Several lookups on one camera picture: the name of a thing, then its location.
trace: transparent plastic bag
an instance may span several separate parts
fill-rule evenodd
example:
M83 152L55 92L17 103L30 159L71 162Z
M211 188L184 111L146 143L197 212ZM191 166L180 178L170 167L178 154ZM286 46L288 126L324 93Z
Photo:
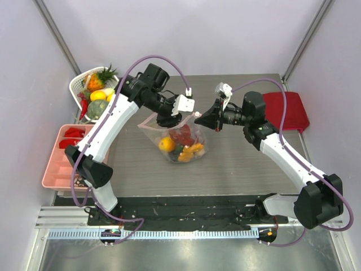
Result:
M175 127L162 128L153 113L138 127L157 146L168 161L188 163L201 158L207 151L207 140L201 126L194 123L194 114L187 116Z

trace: pink plastic tray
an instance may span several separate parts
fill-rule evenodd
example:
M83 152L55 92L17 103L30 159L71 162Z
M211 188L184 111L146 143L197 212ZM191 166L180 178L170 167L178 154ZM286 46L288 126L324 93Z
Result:
M60 128L41 182L43 187L51 188L56 191L70 191L71 189L70 183L73 168L64 153L65 150L59 148L59 142L65 138L65 132L71 127L85 130L85 135L87 135L93 127L93 124L67 124ZM104 163L108 161L108 155L109 151L105 156ZM75 187L76 191L85 191L86 189L87 187Z

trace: wall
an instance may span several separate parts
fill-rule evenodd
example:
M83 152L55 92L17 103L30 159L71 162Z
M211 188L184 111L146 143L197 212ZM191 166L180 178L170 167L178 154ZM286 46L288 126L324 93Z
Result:
M161 54L187 75L284 73L321 2L45 0L80 69Z
M40 206L54 193L41 179L56 134L76 105L68 84L74 74L32 1L0 8L0 263L23 263Z
M311 122L305 139L312 161L342 178L353 207L355 224L345 238L355 261L361 251L360 10L358 0L335 1L289 80Z

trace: green melon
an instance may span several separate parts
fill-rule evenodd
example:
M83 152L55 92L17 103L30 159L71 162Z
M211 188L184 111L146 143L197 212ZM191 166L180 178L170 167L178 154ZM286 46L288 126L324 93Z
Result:
M106 100L95 100L89 104L86 114L90 119L97 120L105 111L108 104L109 103Z

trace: white basket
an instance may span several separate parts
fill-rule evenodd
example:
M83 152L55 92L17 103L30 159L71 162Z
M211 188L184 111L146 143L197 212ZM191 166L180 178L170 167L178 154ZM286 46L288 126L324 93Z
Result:
M81 105L80 105L81 98L78 97L78 94L80 92L82 92L84 89L83 82L84 82L85 77L91 73L102 71L104 68L108 69L107 67L96 67L94 69L90 69L89 71L83 72L81 75L78 75L70 82L70 84L69 84L70 93L73 95L74 100L77 103L80 110L81 110ZM115 89L115 87L117 86L117 84L119 82L119 79L115 75L114 75L114 78L115 78L115 80L109 80L107 82L107 84L105 85L106 88L114 88ZM85 114L85 118L87 120L90 120L90 118L87 116L87 114Z

